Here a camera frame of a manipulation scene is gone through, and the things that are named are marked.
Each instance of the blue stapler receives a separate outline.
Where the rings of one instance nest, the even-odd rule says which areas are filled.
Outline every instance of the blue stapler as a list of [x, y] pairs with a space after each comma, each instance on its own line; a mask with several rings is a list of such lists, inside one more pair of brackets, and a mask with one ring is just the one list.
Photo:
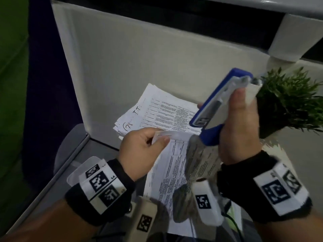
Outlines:
[[207, 146], [219, 144], [220, 131], [228, 116], [228, 101], [237, 88], [246, 88], [246, 103], [250, 104], [262, 86], [252, 73], [233, 68], [190, 121], [192, 127], [202, 127], [201, 141]]

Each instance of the purple fabric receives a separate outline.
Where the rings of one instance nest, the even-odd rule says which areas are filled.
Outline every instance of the purple fabric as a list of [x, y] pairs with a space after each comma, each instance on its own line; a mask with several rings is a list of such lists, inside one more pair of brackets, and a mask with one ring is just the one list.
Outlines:
[[57, 150], [82, 123], [50, 0], [29, 0], [29, 72], [22, 168], [41, 190], [53, 177]]

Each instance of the white wall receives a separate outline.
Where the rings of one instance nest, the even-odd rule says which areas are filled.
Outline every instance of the white wall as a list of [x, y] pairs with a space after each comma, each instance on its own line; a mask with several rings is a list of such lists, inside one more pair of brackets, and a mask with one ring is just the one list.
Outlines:
[[[118, 148], [114, 122], [133, 106], [148, 83], [192, 102], [203, 102], [233, 67], [258, 75], [286, 63], [253, 48], [70, 4], [53, 10], [87, 132]], [[323, 213], [321, 136], [284, 129], [279, 141]]]

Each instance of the wristband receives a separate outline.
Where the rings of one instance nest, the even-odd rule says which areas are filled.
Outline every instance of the wristband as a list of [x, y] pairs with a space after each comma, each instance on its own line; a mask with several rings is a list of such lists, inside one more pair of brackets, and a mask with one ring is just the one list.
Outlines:
[[95, 165], [86, 180], [74, 185], [65, 195], [72, 210], [93, 226], [112, 222], [129, 211], [135, 182], [117, 159]]
[[221, 166], [217, 186], [222, 196], [243, 207], [257, 222], [285, 221], [307, 216], [309, 193], [291, 171], [261, 151], [233, 165]]

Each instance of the hand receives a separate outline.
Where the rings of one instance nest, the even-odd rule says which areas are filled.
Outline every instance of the hand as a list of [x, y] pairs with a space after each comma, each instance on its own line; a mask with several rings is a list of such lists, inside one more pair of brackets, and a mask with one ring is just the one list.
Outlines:
[[133, 180], [146, 175], [153, 167], [157, 157], [167, 146], [170, 139], [162, 136], [153, 145], [151, 140], [158, 128], [147, 127], [129, 132], [123, 139], [118, 160], [125, 173]]
[[245, 88], [236, 89], [230, 97], [228, 118], [220, 132], [220, 159], [231, 165], [258, 154], [261, 149], [257, 101], [247, 106]]

